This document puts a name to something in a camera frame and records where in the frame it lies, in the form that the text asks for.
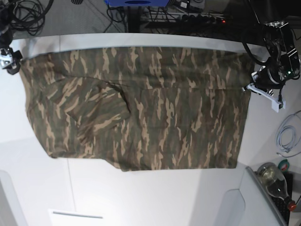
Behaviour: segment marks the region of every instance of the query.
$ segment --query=camouflage fabric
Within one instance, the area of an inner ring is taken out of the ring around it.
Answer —
[[[41,55],[21,76],[51,157],[100,158],[124,171],[235,168],[252,69],[246,54],[130,47]]]

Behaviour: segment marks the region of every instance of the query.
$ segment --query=white tabletop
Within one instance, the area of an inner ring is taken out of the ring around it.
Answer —
[[[71,49],[116,46],[174,46],[245,52],[243,45],[238,42],[160,34],[81,34],[15,40],[12,43],[14,50],[21,50],[24,57]],[[263,60],[267,59],[265,48],[250,45],[250,49]],[[239,188],[245,166],[256,170],[261,163],[278,163],[281,160],[276,155],[275,132],[287,115],[300,110],[299,87],[301,80],[287,83],[283,91],[287,108],[280,113],[272,110],[269,100],[252,93],[236,169],[123,173],[102,160],[68,159],[66,164],[72,183],[62,193],[72,189],[74,203],[70,204],[72,210],[69,211],[101,214],[106,225],[135,226],[144,223],[152,226],[158,225],[158,222],[166,226],[213,225],[223,195],[230,189]],[[0,148],[1,143],[35,139],[25,115],[25,92],[19,75],[10,76],[4,71],[0,72],[0,105]],[[299,170],[300,161],[301,155],[290,160],[293,170]],[[12,172],[25,217],[29,225],[33,225],[30,223],[36,219],[26,209],[34,207],[25,202],[25,196],[30,196],[36,204],[41,199],[36,198],[33,192],[22,191],[18,173],[9,164],[2,168],[0,165],[0,170]],[[60,206],[58,201],[52,208],[59,209]],[[36,211],[45,216],[42,210]]]

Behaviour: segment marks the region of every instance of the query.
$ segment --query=bottle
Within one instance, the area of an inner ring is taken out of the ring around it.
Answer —
[[[263,164],[257,170],[257,175],[269,195],[282,199],[290,211],[295,210],[297,205],[287,193],[286,179],[275,164],[271,162]]]

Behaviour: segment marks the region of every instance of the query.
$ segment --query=clear plastic bottle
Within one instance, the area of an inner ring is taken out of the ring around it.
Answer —
[[[260,166],[257,175],[269,195],[282,199],[290,211],[295,210],[297,205],[287,193],[286,179],[275,164],[269,162]]]

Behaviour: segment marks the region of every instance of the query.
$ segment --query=white cable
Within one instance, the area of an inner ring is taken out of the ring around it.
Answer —
[[[300,112],[301,111],[298,111],[295,114],[291,114],[291,115],[287,116],[286,119],[284,119],[284,121],[281,123],[281,125],[279,126],[279,128],[277,130],[277,133],[276,133],[276,136],[275,136],[275,144],[276,144],[276,147],[281,152],[289,153],[294,147],[296,147],[299,144],[299,142],[301,140],[301,137],[300,137],[299,140],[296,141],[296,137],[297,137],[296,128],[294,126],[287,125],[287,123],[289,121],[291,121],[294,117],[297,117],[301,121],[301,118],[298,116],[298,113],[300,113]],[[289,132],[289,131],[291,131],[291,133],[292,133],[292,138],[291,138],[290,142],[288,142],[287,144],[283,144],[282,143],[282,136],[285,132]],[[301,153],[301,151],[294,154],[294,155],[284,156],[281,153],[277,152],[278,155],[280,155],[281,157],[284,157],[284,158],[291,158],[291,157],[294,157],[294,156],[296,156],[300,153]]]

